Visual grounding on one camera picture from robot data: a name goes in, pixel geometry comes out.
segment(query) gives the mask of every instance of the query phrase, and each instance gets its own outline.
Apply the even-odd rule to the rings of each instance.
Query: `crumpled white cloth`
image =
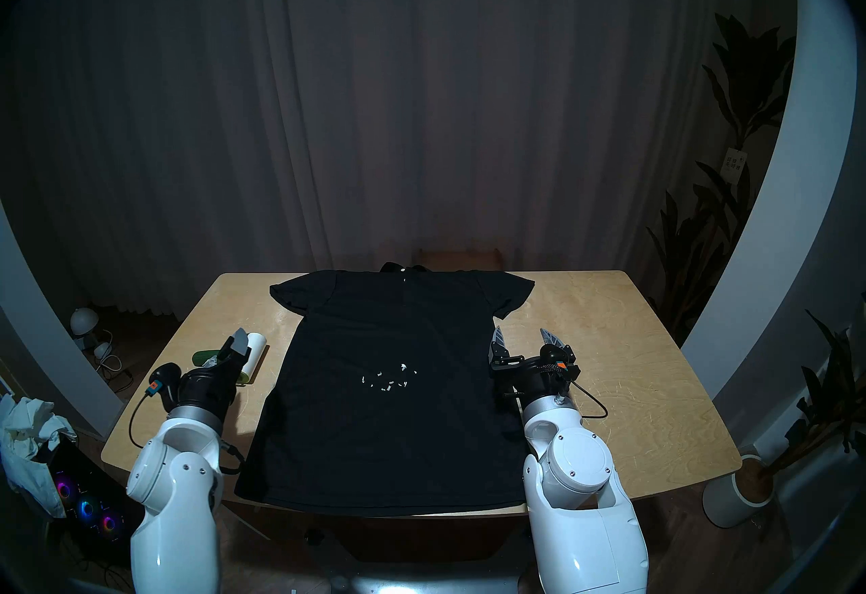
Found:
[[[78,438],[66,418],[52,410],[52,402],[22,398],[16,403],[12,396],[4,396],[0,401],[0,457],[13,491],[27,489],[45,512],[66,517],[48,466],[31,461],[44,442],[54,451],[61,434],[70,440]]]

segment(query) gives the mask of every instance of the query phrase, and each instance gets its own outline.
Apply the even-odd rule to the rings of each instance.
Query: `gray curtain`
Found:
[[[768,4],[22,0],[0,130],[97,304],[184,316],[221,272],[418,248],[646,284],[664,190],[728,145],[713,12]]]

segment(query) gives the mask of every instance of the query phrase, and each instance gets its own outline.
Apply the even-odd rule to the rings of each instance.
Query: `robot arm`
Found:
[[[509,395],[526,401],[524,435],[535,454],[523,463],[523,487],[541,585],[547,594],[645,592],[648,554],[634,508],[611,450],[568,397],[580,372],[574,354],[541,335],[539,357],[509,357],[497,329],[490,353],[491,375],[507,372]],[[577,509],[593,495],[597,508]]]
[[[131,538],[139,594],[219,591],[213,512],[223,498],[220,436],[248,358],[247,335],[239,329],[212,368],[181,376],[180,368],[166,364],[151,375],[147,395],[160,394],[169,418],[142,447],[127,482],[127,495],[145,506]]]
[[[166,441],[187,444],[179,451]],[[199,445],[201,453],[191,451]],[[219,591],[217,434],[200,422],[169,419],[141,450],[129,480],[127,494],[145,506],[131,541],[135,591]]]

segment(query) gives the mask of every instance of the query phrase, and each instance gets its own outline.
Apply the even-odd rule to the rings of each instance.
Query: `green object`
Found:
[[[197,351],[192,355],[192,364],[196,368],[201,368],[209,358],[215,357],[219,353],[218,349],[208,349],[204,351]],[[237,382],[235,382],[238,386],[241,384],[249,384],[249,377],[247,373],[241,371],[241,374],[237,376]]]
[[[197,351],[195,354],[192,355],[192,364],[196,368],[201,368],[204,365],[205,361],[207,361],[209,358],[215,356],[218,353],[219,353],[218,349],[208,349],[205,351]]]

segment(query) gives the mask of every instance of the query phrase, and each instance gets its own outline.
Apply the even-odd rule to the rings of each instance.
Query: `wooden table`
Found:
[[[572,346],[581,368],[579,382],[604,403],[610,415],[586,427],[607,443],[619,478],[631,498],[666,492],[737,470],[740,458],[731,436],[688,362],[624,272],[515,272],[535,281],[524,306],[501,322],[509,351],[534,356],[539,328]],[[270,297],[272,284],[300,273],[227,273],[196,305],[153,365],[173,361],[184,371],[195,351],[217,349],[239,326],[260,332],[269,348],[253,382],[239,388],[226,416],[223,438],[246,454],[261,408],[280,373],[300,316]],[[147,387],[145,377],[135,396]],[[597,406],[572,388],[572,400],[588,415]],[[102,461],[129,471],[139,455],[127,435],[133,399],[102,450]],[[133,424],[144,442],[165,420],[158,397],[142,403]],[[226,501],[235,496],[235,477],[225,479]],[[526,512],[526,506],[456,513],[489,516]]]

